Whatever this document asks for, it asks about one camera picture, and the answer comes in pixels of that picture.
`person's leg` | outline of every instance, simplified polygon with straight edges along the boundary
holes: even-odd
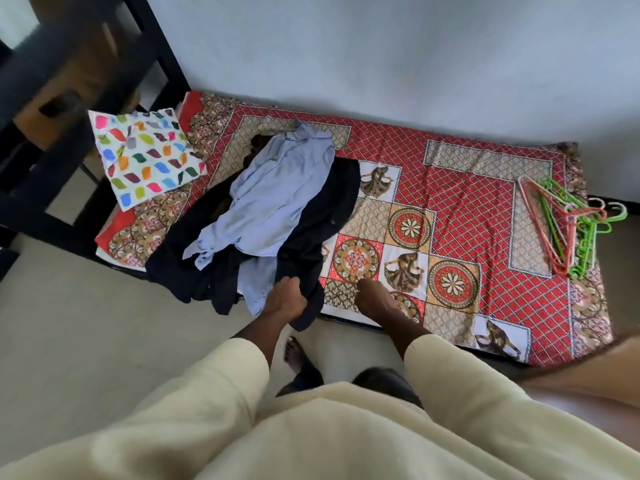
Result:
[[[393,369],[371,367],[358,374],[353,380],[356,386],[390,395],[422,407],[420,398],[413,392],[409,382]]]
[[[296,373],[295,379],[280,389],[277,396],[313,389],[324,385],[322,374],[311,363],[295,337],[289,337],[284,347],[284,362]]]

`red patterned bedsheet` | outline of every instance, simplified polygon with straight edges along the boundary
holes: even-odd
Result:
[[[206,188],[242,168],[252,136],[292,128],[295,118],[331,130],[336,155],[361,165],[356,209],[325,243],[325,312],[367,322],[353,283],[371,276],[409,317],[453,343],[533,365],[612,340],[599,270],[579,282],[551,275],[516,183],[525,173],[551,175],[584,196],[570,144],[512,146],[192,92],[180,124],[209,174],[120,212],[100,247],[143,266]]]

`foot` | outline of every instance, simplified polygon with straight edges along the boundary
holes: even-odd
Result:
[[[309,363],[307,354],[305,354],[302,345],[295,337],[287,339],[287,343],[284,346],[284,362],[288,363],[291,370],[296,374],[300,373],[305,363]]]

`colorful pillowcase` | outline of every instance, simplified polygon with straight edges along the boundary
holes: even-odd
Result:
[[[120,208],[206,174],[172,109],[133,114],[89,111],[95,144]]]

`floor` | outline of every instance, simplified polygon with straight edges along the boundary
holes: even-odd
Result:
[[[76,173],[49,209],[64,220],[92,184]],[[599,238],[617,330],[638,321],[634,300],[640,217]],[[0,465],[107,426],[149,392],[231,337],[251,316],[208,303],[184,305],[161,288],[21,237],[21,256],[0,283]],[[266,401],[293,377],[278,343]],[[373,331],[316,321],[299,335],[326,382],[351,380],[372,365],[402,370],[391,341]]]

